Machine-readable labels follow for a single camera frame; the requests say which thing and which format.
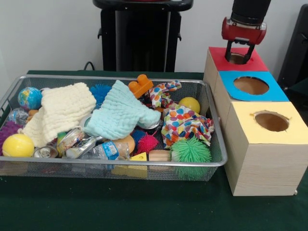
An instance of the green spiky ball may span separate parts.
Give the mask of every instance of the green spiky ball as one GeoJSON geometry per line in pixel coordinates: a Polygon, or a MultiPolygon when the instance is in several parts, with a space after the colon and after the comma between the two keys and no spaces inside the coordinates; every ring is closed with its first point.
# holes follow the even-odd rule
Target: green spiky ball
{"type": "MultiPolygon", "coordinates": [[[[212,160],[209,147],[196,137],[174,143],[171,150],[177,154],[180,162],[207,163],[212,160]]],[[[176,167],[175,171],[181,180],[202,180],[208,167],[176,167]]]]}

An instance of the orange toy block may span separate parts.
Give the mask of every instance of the orange toy block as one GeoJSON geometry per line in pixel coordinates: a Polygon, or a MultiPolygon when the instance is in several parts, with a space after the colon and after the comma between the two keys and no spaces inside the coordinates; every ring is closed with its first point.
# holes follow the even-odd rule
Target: orange toy block
{"type": "Polygon", "coordinates": [[[148,79],[146,75],[139,75],[137,81],[132,81],[129,83],[128,88],[134,94],[134,96],[138,99],[144,93],[146,93],[149,89],[151,89],[154,85],[151,80],[148,79]]]}

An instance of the white wall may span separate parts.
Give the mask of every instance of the white wall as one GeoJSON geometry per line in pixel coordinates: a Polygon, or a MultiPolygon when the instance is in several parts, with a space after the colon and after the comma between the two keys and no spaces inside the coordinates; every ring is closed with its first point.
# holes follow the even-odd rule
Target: white wall
{"type": "MultiPolygon", "coordinates": [[[[203,72],[208,46],[226,46],[221,23],[232,0],[195,0],[182,13],[176,71],[203,72]]],[[[272,0],[268,33],[257,51],[278,77],[296,18],[307,0],[272,0]]],[[[92,0],[0,0],[0,95],[30,69],[79,70],[86,61],[102,69],[97,40],[100,9],[92,0]]]]}
{"type": "Polygon", "coordinates": [[[100,27],[91,0],[0,0],[1,81],[28,70],[80,70],[87,61],[102,69],[100,27]]]}

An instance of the wooden box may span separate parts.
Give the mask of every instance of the wooden box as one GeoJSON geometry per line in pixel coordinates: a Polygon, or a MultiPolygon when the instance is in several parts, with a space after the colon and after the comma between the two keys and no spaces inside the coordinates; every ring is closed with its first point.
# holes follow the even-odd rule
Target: wooden box
{"type": "MultiPolygon", "coordinates": [[[[288,101],[256,51],[247,64],[229,63],[225,48],[210,47],[207,52],[204,81],[208,82],[224,131],[231,102],[235,101],[288,101]]],[[[246,48],[234,48],[236,57],[246,48]]]]}
{"type": "Polygon", "coordinates": [[[220,71],[214,101],[225,129],[231,102],[288,102],[288,98],[267,71],[220,71]]]}
{"type": "Polygon", "coordinates": [[[247,48],[232,48],[231,62],[228,62],[225,59],[226,48],[208,48],[203,81],[209,83],[212,93],[215,91],[219,71],[269,71],[255,50],[246,64],[237,64],[247,51],[247,48]]]}
{"type": "Polygon", "coordinates": [[[308,128],[291,102],[232,102],[225,136],[234,196],[295,193],[308,165],[308,128]]]}

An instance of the green table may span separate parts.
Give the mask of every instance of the green table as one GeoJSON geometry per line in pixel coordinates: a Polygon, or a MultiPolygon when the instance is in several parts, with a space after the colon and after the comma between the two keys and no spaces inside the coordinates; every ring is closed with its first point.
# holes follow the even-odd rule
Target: green table
{"type": "MultiPolygon", "coordinates": [[[[30,71],[131,77],[136,73],[30,71]]],[[[148,73],[202,79],[201,73],[148,73]]],[[[209,182],[0,177],[0,230],[308,230],[308,173],[297,196],[233,197],[224,168],[209,182]]]]}

